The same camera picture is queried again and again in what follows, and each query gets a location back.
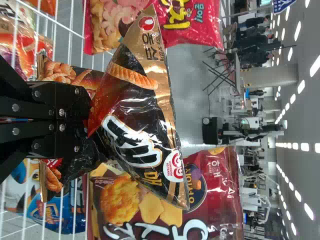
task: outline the blue sign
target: blue sign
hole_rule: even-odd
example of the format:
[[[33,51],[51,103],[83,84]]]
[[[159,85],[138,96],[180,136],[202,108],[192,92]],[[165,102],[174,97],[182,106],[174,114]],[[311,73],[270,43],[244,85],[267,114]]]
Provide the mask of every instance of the blue sign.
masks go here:
[[[287,7],[294,4],[297,0],[272,0],[273,1],[273,13],[279,14],[286,10]]]

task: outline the black speaker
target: black speaker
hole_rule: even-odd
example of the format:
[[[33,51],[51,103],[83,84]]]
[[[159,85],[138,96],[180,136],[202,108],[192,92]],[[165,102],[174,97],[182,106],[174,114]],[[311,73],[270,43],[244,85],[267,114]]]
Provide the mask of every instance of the black speaker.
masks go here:
[[[204,144],[218,145],[217,117],[202,119],[202,138]]]

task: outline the blue snack bag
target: blue snack bag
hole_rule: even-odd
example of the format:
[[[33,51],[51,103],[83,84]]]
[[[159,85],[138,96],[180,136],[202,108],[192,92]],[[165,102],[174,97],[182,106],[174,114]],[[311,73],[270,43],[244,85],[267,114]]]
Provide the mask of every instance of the blue snack bag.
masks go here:
[[[36,223],[43,224],[44,203],[41,201],[41,189],[39,182],[38,160],[29,159],[29,174],[27,176],[28,159],[25,158],[6,179],[5,188],[5,209],[23,215],[24,202],[27,198],[28,218]],[[47,166],[51,167],[56,163],[55,159],[48,159]],[[64,185],[62,197],[62,234],[73,233],[74,212],[76,211],[75,233],[84,232],[86,229],[86,210],[84,194],[82,188],[82,178],[72,180]],[[59,231],[59,221],[61,216],[61,194],[58,193],[46,204],[45,227],[54,232]]]

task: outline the wire shelf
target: wire shelf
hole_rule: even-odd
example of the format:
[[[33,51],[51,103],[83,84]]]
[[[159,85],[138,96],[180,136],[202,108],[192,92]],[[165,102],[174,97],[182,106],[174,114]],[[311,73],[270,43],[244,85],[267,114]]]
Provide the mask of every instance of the wire shelf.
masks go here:
[[[87,0],[83,0],[84,6],[86,6]],[[43,35],[52,39],[53,42],[53,55],[52,60],[67,63],[72,66],[81,68],[94,69],[98,71],[105,71],[107,63],[111,59],[114,51],[108,51],[96,55],[84,54],[84,27],[85,18],[83,9],[83,3],[81,0],[56,0],[55,16],[52,17],[47,13],[43,13],[40,10],[41,0],[38,0],[37,6],[33,7],[28,5],[22,0],[15,0],[15,12],[19,12],[20,7],[23,6],[32,10],[34,13],[35,20],[35,49],[38,49],[38,37],[37,35]],[[13,33],[13,48],[12,48],[12,59],[11,66],[15,68],[15,56],[17,49],[17,35],[18,35],[18,16],[14,19],[14,33]],[[29,175],[30,160],[27,161],[26,175]],[[25,192],[29,189],[29,178],[26,178]],[[88,223],[85,225],[85,232],[76,232],[76,215],[77,211],[73,211],[73,226],[72,234],[62,234],[63,227],[63,198],[64,189],[61,191],[60,198],[60,209],[59,209],[59,228],[58,232],[53,232],[45,228],[46,211],[43,211],[42,225],[36,223],[32,219],[27,217],[27,205],[28,197],[24,198],[23,215],[17,215],[10,211],[5,210],[5,193],[7,187],[7,180],[1,185],[1,205],[0,205],[0,239],[59,239],[59,240],[74,240],[87,239]],[[74,188],[74,206],[77,201],[77,187]],[[86,199],[86,206],[88,206],[88,194]],[[85,218],[88,219],[88,209],[85,211]]]

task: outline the white ceiling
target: white ceiling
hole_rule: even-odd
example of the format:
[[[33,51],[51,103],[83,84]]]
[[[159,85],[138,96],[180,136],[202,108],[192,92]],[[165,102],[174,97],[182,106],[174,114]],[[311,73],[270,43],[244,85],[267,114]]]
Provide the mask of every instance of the white ceiling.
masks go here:
[[[288,128],[284,136],[279,137],[277,142],[299,143],[299,150],[278,147],[277,163],[289,181],[293,183],[294,190],[298,190],[302,196],[302,202],[298,202],[295,192],[290,190],[285,179],[277,172],[280,190],[287,210],[290,212],[291,221],[286,217],[281,200],[280,205],[289,239],[316,240],[320,239],[320,154],[315,153],[314,143],[320,143],[320,127],[318,126],[320,123],[320,70],[310,77],[310,67],[320,55],[320,0],[310,0],[308,8],[305,6],[305,0],[297,0],[290,8],[287,21],[285,15],[286,11],[280,14],[280,25],[276,24],[275,29],[272,30],[278,31],[281,36],[285,28],[283,44],[285,46],[297,44],[297,46],[293,48],[290,62],[288,62],[289,48],[283,49],[279,64],[298,63],[299,83],[305,80],[305,89],[298,94],[298,85],[294,85],[282,87],[280,91],[282,109],[290,102],[293,93],[296,94],[296,100],[282,118],[288,121]],[[299,21],[302,26],[295,42],[294,34]],[[310,151],[301,151],[300,143],[309,143]],[[314,221],[305,213],[304,203],[307,203],[313,210]],[[293,235],[291,223],[294,223],[296,227],[297,236]]]

